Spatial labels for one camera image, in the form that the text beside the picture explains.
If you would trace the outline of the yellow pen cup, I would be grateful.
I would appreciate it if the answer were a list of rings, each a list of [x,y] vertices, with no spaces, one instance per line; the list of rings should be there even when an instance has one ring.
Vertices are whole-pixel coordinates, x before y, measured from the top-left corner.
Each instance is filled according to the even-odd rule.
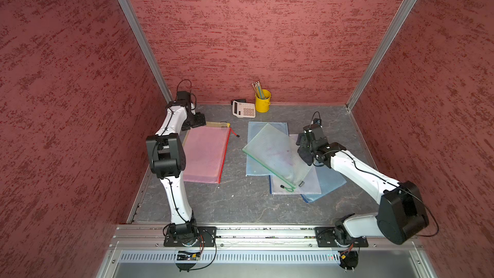
[[[258,113],[267,113],[270,110],[271,93],[268,90],[262,90],[262,97],[255,96],[255,109]]]

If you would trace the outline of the pink mesh document bag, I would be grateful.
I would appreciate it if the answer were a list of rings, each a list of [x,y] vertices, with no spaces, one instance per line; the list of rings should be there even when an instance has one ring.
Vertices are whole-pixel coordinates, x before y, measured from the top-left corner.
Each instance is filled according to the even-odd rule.
[[[186,182],[219,184],[232,129],[201,126],[191,129],[185,138]]]

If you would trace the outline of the left aluminium corner post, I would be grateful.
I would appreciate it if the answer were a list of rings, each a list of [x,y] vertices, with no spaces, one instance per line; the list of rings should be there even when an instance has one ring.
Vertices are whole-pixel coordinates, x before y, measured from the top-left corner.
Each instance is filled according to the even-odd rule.
[[[151,69],[151,72],[154,76],[154,79],[164,97],[164,99],[167,102],[170,102],[173,100],[173,97],[171,95],[171,90],[167,86],[167,83],[163,77],[162,71],[159,67],[158,61],[156,60],[153,51],[151,49],[151,46],[149,44],[149,41],[147,40],[145,33],[142,29],[142,26],[138,20],[138,17],[136,15],[135,9],[133,8],[131,1],[130,0],[117,0],[126,19],[127,22],[129,23],[132,32],[134,33],[134,36],[138,42],[138,45],[140,47],[140,50],[144,54],[144,57],[148,63],[149,68]]]

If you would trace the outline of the right aluminium corner post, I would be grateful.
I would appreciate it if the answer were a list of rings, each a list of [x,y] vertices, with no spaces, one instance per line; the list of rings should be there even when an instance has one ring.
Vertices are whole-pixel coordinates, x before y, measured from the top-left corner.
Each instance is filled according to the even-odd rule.
[[[401,2],[372,59],[367,65],[364,74],[346,104],[346,109],[349,113],[352,112],[352,109],[355,107],[358,99],[364,92],[365,87],[368,85],[375,71],[379,67],[388,49],[391,47],[391,44],[408,18],[410,12],[414,8],[416,2],[417,0],[403,0]]]

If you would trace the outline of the blue mesh document bag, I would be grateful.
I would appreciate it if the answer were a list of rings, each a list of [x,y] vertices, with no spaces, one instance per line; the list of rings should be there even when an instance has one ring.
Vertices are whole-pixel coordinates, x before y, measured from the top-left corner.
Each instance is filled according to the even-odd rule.
[[[306,203],[316,202],[318,199],[328,195],[347,183],[347,180],[333,169],[327,167],[316,167],[316,175],[319,181],[320,194],[303,194],[302,199]]]

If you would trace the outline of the green mesh document bag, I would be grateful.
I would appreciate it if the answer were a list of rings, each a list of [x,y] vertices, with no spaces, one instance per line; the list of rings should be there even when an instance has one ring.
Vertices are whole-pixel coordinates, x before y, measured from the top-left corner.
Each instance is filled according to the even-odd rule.
[[[296,141],[285,122],[250,122],[246,174],[269,176],[272,194],[320,193],[315,166],[299,157]]]

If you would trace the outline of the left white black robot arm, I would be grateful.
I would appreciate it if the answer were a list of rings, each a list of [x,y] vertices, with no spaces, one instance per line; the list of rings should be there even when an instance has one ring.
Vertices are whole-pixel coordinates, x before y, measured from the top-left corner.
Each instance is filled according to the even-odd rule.
[[[150,170],[163,185],[171,211],[171,222],[166,226],[165,235],[176,241],[199,236],[185,192],[183,172],[186,156],[180,139],[182,128],[191,128],[195,124],[194,108],[191,102],[171,102],[163,124],[145,141]]]

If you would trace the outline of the aluminium corner post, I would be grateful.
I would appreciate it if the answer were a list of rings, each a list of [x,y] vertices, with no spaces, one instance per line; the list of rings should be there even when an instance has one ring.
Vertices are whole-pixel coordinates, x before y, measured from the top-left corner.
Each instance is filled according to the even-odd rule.
[[[148,63],[149,68],[151,69],[151,72],[154,76],[154,79],[164,97],[164,99],[167,102],[170,102],[173,100],[173,97],[171,95],[171,90],[167,86],[167,83],[163,77],[162,71],[159,67],[158,61],[156,60],[153,51],[151,49],[151,46],[149,44],[149,41],[147,40],[145,33],[142,29],[142,26],[138,20],[138,17],[136,15],[135,9],[133,8],[131,1],[130,0],[117,0],[126,19],[127,22],[129,23],[132,32],[134,33],[134,36],[138,42],[138,45],[140,47],[140,50],[144,54],[144,57]]]
[[[379,67],[388,49],[391,47],[391,44],[408,18],[410,12],[414,8],[416,2],[417,0],[403,0],[401,2],[372,59],[367,65],[364,74],[346,104],[346,109],[349,113],[352,112],[352,109],[355,107],[358,99],[364,92],[365,87],[368,85],[375,71]]]

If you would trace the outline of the light blue document bag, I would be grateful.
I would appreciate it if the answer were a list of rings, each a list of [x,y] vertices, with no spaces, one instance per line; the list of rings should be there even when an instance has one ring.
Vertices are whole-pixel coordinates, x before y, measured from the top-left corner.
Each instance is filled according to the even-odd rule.
[[[248,124],[248,144],[244,147],[246,154],[246,175],[247,176],[275,176],[270,169],[265,167],[268,163],[269,145],[271,141],[275,144],[284,144],[281,134],[289,135],[288,124],[286,122],[249,122]]]

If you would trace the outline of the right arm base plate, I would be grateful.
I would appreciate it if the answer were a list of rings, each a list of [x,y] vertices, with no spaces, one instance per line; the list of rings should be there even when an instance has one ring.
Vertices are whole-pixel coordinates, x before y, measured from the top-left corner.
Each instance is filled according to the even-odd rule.
[[[365,237],[353,238],[341,227],[316,227],[315,239],[320,248],[367,248],[369,243]]]

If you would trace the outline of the white mesh document bag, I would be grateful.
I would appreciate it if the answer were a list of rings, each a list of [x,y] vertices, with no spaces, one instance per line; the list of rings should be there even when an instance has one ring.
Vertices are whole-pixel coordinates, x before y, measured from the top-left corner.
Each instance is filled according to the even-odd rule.
[[[321,189],[314,166],[308,166],[298,155],[295,138],[281,134],[284,144],[269,145],[270,170],[275,176],[270,176],[270,192],[272,194],[320,194]]]

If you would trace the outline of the yellow mesh document bag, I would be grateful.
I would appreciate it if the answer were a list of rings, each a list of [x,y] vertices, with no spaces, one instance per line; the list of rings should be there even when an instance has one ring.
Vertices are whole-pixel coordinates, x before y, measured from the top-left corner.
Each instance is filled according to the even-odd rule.
[[[195,127],[186,132],[183,144],[186,147],[193,145],[219,145],[227,146],[230,134],[228,122],[207,122],[205,126]]]

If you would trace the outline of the aluminium front rail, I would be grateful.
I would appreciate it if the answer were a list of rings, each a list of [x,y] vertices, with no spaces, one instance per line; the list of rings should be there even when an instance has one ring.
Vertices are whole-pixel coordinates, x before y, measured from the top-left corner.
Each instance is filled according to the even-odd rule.
[[[363,236],[348,244],[336,241],[333,229],[312,225],[205,225],[198,236],[173,239],[158,224],[119,225],[97,277],[116,277],[120,265],[189,263],[191,269],[216,265],[333,265],[346,272],[436,277],[417,237],[402,245],[383,237]]]

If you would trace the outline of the coloured pencils bundle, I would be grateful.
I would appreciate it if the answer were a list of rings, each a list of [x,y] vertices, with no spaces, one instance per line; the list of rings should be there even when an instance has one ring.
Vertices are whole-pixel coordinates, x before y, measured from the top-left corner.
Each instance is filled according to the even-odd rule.
[[[252,83],[252,87],[255,90],[256,97],[259,98],[259,99],[264,100],[265,99],[265,96],[264,96],[263,89],[261,87],[261,83],[259,81],[253,82]]]

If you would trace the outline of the pink desk calculator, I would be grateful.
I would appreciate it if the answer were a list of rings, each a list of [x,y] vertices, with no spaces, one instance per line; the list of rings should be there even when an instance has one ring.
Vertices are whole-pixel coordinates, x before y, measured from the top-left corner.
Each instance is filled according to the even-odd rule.
[[[237,118],[255,118],[255,104],[234,100],[232,103],[232,114]]]

